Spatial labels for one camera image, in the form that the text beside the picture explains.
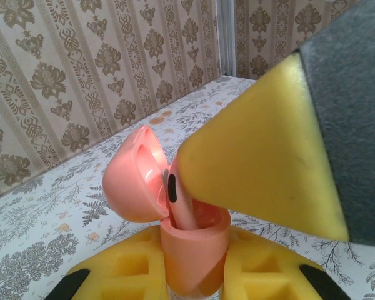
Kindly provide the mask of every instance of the table surface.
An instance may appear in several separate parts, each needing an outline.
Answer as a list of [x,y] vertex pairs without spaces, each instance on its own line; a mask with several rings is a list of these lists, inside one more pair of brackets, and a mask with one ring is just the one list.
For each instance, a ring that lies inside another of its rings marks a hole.
[[[171,162],[186,137],[252,83],[220,77],[0,198],[0,300],[44,299],[75,264],[150,226],[113,213],[101,186],[132,130],[149,124]],[[375,247],[325,241],[234,212],[232,218],[322,265],[353,299],[375,300]]]

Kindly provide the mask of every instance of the gray felt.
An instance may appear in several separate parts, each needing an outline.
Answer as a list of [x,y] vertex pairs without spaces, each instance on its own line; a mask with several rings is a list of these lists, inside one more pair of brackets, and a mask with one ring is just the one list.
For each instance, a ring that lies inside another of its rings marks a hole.
[[299,52],[351,241],[375,246],[375,0]]

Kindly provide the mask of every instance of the beige patterned wallpaper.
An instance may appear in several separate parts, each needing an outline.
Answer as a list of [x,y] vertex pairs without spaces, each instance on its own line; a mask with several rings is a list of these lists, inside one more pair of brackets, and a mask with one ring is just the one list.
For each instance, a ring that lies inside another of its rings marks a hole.
[[235,0],[236,74],[258,79],[359,0]]
[[0,0],[0,195],[216,79],[214,0]]

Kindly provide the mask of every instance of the yellow sponge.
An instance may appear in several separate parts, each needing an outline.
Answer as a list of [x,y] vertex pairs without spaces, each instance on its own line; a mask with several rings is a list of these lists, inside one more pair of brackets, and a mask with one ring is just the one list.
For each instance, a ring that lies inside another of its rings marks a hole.
[[321,300],[300,271],[322,267],[275,242],[233,226],[221,300]]
[[185,188],[204,203],[348,241],[299,54],[291,54],[188,137]]
[[89,276],[72,300],[168,300],[159,226],[149,227],[74,266]]

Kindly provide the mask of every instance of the open case lid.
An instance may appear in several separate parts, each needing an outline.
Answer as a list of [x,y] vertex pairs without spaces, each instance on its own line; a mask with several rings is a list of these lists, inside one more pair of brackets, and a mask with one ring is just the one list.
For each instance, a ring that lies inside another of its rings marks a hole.
[[111,209],[135,223],[168,217],[166,170],[167,157],[153,130],[144,125],[133,131],[104,172],[102,186]]

